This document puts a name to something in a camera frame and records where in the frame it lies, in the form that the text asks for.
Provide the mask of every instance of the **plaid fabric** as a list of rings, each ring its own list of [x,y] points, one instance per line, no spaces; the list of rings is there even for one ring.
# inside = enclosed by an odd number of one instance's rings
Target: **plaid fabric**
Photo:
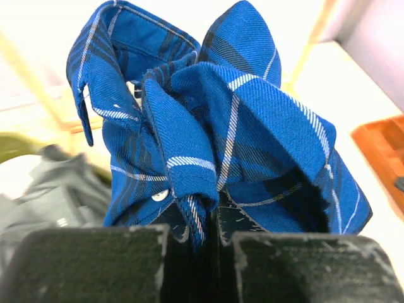
[[[148,224],[175,203],[199,247],[219,192],[272,232],[357,233],[372,215],[334,149],[334,126],[280,90],[278,51],[247,1],[201,47],[130,3],[106,2],[74,43],[67,77],[90,145],[85,85],[105,119],[105,226]]]

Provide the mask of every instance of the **green object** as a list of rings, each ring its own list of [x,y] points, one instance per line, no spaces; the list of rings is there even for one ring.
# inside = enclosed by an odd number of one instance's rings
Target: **green object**
[[[46,144],[17,133],[0,133],[0,163],[24,155],[36,155]],[[110,187],[111,173],[92,165],[94,173]]]

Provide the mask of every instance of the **gray fabric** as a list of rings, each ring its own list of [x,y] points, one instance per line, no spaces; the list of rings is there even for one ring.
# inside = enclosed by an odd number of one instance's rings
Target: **gray fabric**
[[[14,201],[0,195],[0,275],[30,232],[49,227],[101,227],[111,191],[84,155],[69,158],[56,145],[40,152],[33,182]]]

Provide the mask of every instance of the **blue plaid shirt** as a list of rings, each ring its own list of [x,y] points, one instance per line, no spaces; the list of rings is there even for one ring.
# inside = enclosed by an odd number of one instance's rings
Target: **blue plaid shirt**
[[[66,72],[90,145],[85,85],[105,119],[105,226],[149,224],[176,203],[198,247],[221,191],[272,232],[325,224],[357,233],[372,215],[334,149],[334,125],[280,90],[279,53],[247,1],[212,24],[202,46],[141,8],[108,1],[82,29]],[[163,201],[151,198],[166,189]]]

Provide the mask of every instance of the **orange object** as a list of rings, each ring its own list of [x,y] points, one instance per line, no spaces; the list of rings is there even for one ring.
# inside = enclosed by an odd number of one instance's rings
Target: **orange object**
[[[394,185],[404,176],[404,116],[361,125],[352,138],[404,213],[404,193]]]

